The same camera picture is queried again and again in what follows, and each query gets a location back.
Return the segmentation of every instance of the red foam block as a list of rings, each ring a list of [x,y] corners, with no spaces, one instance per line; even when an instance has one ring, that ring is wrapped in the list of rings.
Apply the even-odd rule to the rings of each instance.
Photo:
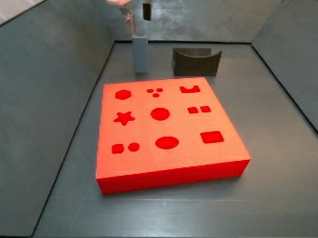
[[[250,160],[205,78],[105,86],[97,168],[103,193],[237,177]]]

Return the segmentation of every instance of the dark gray table surface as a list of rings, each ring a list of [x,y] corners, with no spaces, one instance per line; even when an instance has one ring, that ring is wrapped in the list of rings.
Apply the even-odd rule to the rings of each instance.
[[[102,195],[95,180],[105,84],[173,77],[174,47],[224,51],[208,77],[253,155],[241,178]],[[150,73],[115,44],[35,236],[318,236],[318,139],[249,45],[150,44]]]

